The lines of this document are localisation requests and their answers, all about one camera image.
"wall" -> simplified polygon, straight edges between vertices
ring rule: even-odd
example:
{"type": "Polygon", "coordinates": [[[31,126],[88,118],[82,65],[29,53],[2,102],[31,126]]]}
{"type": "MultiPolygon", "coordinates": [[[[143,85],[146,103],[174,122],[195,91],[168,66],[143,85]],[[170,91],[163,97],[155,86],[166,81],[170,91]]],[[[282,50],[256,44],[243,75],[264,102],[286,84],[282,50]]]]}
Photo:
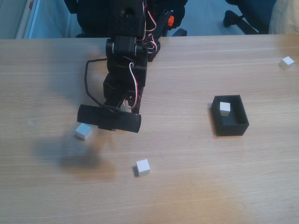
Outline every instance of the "wall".
{"type": "Polygon", "coordinates": [[[14,39],[27,0],[0,0],[0,39],[14,39]]]}
{"type": "Polygon", "coordinates": [[[30,37],[68,37],[70,15],[64,0],[39,0],[30,37]]]}

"chair wheel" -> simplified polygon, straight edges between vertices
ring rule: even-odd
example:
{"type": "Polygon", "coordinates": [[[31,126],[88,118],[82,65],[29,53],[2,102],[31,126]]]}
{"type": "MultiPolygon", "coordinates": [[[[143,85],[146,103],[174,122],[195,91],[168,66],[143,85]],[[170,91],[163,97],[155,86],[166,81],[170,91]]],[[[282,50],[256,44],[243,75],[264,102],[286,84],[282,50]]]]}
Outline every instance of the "chair wheel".
{"type": "Polygon", "coordinates": [[[76,38],[86,38],[86,35],[85,35],[85,34],[78,34],[78,35],[76,36],[76,38]]]}
{"type": "Polygon", "coordinates": [[[178,29],[172,36],[187,36],[187,31],[184,29],[178,29]]]}
{"type": "Polygon", "coordinates": [[[229,22],[229,19],[224,17],[224,20],[223,20],[223,26],[224,27],[230,27],[232,24],[230,24],[229,22]]]}
{"type": "Polygon", "coordinates": [[[225,12],[223,25],[224,27],[230,27],[232,25],[236,25],[241,21],[242,18],[243,16],[238,16],[236,13],[228,10],[225,12]]]}
{"type": "Polygon", "coordinates": [[[225,0],[228,4],[237,6],[239,4],[239,0],[225,0]]]}

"white cube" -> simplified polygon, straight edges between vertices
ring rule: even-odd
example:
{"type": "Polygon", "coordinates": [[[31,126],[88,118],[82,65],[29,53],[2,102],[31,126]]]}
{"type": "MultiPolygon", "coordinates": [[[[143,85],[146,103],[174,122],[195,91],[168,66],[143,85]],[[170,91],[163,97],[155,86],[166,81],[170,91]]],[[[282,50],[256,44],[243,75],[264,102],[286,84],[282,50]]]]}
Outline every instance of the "white cube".
{"type": "Polygon", "coordinates": [[[79,138],[84,139],[85,141],[92,135],[92,127],[86,124],[81,124],[77,129],[76,129],[76,135],[79,138]]]}
{"type": "Polygon", "coordinates": [[[279,66],[285,71],[288,70],[294,63],[295,62],[290,57],[286,57],[281,60],[279,66]]]}
{"type": "Polygon", "coordinates": [[[227,117],[230,113],[230,103],[220,102],[220,114],[223,117],[227,117]]]}
{"type": "Polygon", "coordinates": [[[150,166],[147,159],[136,162],[136,166],[139,176],[143,176],[150,173],[150,166]]]}

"black cable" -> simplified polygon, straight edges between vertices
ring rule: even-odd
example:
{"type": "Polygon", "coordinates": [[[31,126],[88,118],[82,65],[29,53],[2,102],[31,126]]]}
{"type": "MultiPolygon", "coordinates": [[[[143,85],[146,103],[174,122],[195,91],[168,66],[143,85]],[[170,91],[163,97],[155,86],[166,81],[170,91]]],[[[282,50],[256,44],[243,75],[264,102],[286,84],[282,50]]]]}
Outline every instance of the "black cable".
{"type": "Polygon", "coordinates": [[[107,108],[106,106],[104,106],[103,104],[101,104],[96,98],[94,98],[88,91],[88,85],[87,85],[87,71],[88,71],[88,64],[92,63],[92,62],[100,62],[100,61],[106,61],[107,58],[104,59],[96,59],[96,60],[90,60],[86,62],[86,67],[85,67],[85,75],[84,75],[84,83],[85,83],[85,91],[87,93],[87,95],[94,101],[97,103],[97,105],[99,105],[102,108],[105,108],[111,112],[113,112],[112,110],[110,110],[109,108],[107,108]]]}

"robotic arm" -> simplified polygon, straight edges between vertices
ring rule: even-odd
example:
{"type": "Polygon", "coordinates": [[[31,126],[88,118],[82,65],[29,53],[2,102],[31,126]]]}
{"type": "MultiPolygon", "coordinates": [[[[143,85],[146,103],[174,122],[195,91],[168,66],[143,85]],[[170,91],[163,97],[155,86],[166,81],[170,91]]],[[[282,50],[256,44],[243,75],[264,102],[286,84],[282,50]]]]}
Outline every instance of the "robotic arm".
{"type": "Polygon", "coordinates": [[[106,43],[108,75],[104,81],[106,102],[99,107],[81,105],[78,122],[101,129],[121,129],[137,133],[146,82],[147,62],[160,50],[158,38],[171,16],[164,11],[155,22],[152,0],[111,0],[109,37],[106,43]],[[131,113],[120,111],[124,104],[131,113]]]}

